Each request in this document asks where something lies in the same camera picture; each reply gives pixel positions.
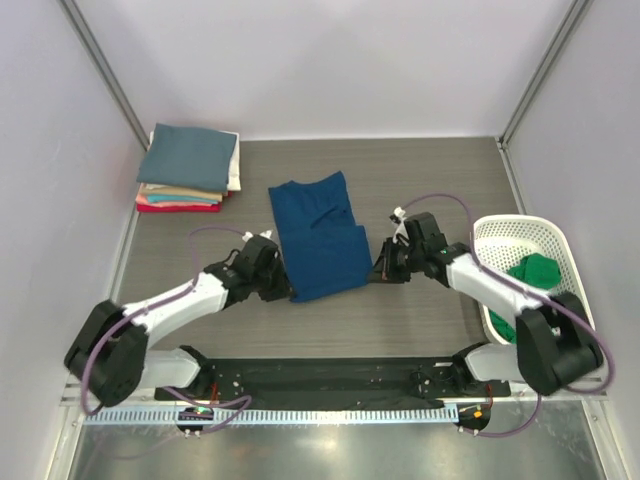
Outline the dark blue t shirt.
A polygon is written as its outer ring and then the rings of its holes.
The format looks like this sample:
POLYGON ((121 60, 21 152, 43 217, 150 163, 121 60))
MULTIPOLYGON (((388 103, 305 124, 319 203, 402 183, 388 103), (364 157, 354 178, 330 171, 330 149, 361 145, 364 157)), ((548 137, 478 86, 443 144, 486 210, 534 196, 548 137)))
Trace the dark blue t shirt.
POLYGON ((268 193, 294 303, 367 284, 373 267, 367 233, 355 220, 341 171, 268 193))

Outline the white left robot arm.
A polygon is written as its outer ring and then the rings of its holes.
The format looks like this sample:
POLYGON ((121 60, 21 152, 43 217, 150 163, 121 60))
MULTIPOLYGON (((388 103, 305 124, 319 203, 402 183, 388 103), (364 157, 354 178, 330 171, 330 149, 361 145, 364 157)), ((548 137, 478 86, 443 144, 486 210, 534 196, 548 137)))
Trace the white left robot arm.
POLYGON ((169 351, 154 346, 187 324, 252 294, 266 302, 292 294, 280 249, 264 235, 246 235, 243 248, 229 259, 148 300, 127 305, 100 302, 64 358, 65 367, 80 383, 81 401, 95 398, 103 408, 114 407, 139 389, 206 397, 215 383, 213 360, 186 345, 169 351))

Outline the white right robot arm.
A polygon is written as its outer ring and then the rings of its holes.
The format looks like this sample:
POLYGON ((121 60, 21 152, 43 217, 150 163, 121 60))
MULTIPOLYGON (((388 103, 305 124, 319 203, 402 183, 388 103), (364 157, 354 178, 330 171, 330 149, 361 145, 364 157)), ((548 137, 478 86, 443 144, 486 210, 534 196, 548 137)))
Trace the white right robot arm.
POLYGON ((509 324, 513 343, 489 342, 460 352, 462 369, 477 381, 527 384, 549 396, 575 391, 576 382, 614 376, 612 355, 599 338, 566 237, 552 222, 527 215, 490 215, 476 220, 470 241, 450 243, 435 216, 396 208, 394 233, 382 246, 372 283, 402 284, 415 274, 464 294, 509 324), (556 261, 560 281, 536 287, 508 271, 535 254, 556 261))

